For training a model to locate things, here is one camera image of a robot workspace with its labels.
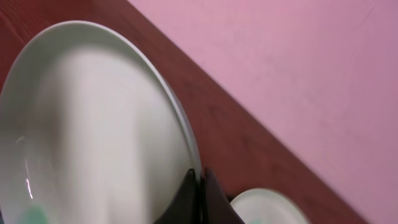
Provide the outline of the mint green plate top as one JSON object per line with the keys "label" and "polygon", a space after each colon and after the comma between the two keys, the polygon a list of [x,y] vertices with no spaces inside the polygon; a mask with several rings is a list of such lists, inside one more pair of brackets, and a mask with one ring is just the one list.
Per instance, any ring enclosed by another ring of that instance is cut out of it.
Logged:
{"label": "mint green plate top", "polygon": [[236,196],[230,204],[247,224],[310,224],[293,201],[274,190],[250,189]]}

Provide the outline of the mint green plate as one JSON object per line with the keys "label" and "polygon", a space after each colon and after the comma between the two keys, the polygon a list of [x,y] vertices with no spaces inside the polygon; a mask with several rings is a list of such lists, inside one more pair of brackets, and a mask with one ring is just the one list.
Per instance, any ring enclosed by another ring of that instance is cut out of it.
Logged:
{"label": "mint green plate", "polygon": [[1,91],[4,223],[154,223],[189,170],[187,116],[125,37],[66,21],[21,50]]}
{"label": "mint green plate", "polygon": [[236,196],[230,204],[247,224],[310,224],[293,201],[274,190],[250,189]]}

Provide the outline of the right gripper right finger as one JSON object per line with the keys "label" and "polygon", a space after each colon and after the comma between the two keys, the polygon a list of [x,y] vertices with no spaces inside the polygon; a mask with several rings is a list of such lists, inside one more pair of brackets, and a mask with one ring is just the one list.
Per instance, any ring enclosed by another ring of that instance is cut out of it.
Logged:
{"label": "right gripper right finger", "polygon": [[214,172],[205,169],[201,180],[203,223],[244,224],[224,194]]}

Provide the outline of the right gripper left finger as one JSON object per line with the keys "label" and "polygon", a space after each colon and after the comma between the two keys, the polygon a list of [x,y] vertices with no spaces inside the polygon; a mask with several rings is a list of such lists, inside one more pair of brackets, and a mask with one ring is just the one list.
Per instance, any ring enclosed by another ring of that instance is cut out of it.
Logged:
{"label": "right gripper left finger", "polygon": [[155,224],[199,224],[200,203],[194,169],[187,170],[183,181],[166,211]]}

